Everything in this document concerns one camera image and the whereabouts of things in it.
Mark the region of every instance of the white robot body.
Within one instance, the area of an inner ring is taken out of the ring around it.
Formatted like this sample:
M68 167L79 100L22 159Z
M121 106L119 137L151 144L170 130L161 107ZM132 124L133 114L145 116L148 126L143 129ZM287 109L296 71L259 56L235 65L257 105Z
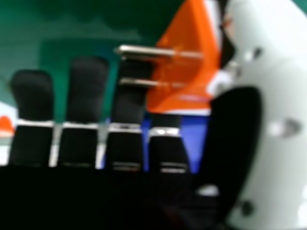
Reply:
M307 18L290 0L230 0L226 33L262 122L255 159L227 224L240 230L307 229Z

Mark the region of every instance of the orange object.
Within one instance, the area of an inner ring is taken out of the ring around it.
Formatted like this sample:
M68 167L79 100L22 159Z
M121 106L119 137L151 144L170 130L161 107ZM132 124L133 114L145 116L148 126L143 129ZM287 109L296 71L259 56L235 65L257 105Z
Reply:
M15 129L11 120L7 116L0 117L0 137L11 137L14 135Z
M220 50L205 1L184 1L156 45L177 54L159 60L153 73L152 79L159 84L148 93L147 107L152 113L210 111L212 96L206 86L219 70Z

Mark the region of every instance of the green background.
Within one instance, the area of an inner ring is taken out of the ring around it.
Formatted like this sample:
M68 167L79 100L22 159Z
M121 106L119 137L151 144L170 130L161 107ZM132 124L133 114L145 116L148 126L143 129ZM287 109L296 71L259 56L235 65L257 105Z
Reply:
M73 57L110 61L103 118L109 115L119 44L154 45L183 0L0 0L0 101L15 105L8 82L21 69L42 69L54 81L56 121L65 117ZM307 1L295 1L307 12Z

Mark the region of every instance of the green surface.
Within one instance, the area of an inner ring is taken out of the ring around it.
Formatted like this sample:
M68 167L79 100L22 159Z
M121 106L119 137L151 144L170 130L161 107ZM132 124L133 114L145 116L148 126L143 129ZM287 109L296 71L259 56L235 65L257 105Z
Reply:
M20 69L54 79L56 120L65 116L68 68L75 56L110 61L104 116L109 114L123 43L154 45L183 0L0 0L0 101L14 105L8 81Z

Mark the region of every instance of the orange and white object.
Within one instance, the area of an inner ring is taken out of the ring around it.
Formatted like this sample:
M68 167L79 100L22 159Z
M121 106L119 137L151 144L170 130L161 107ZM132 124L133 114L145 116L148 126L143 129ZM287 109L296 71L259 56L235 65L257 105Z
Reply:
M157 47L174 55L157 60L148 93L152 113L209 115L211 100L220 81L221 13L215 0L186 0L179 8Z
M17 109L0 102L0 138L12 137L17 122Z

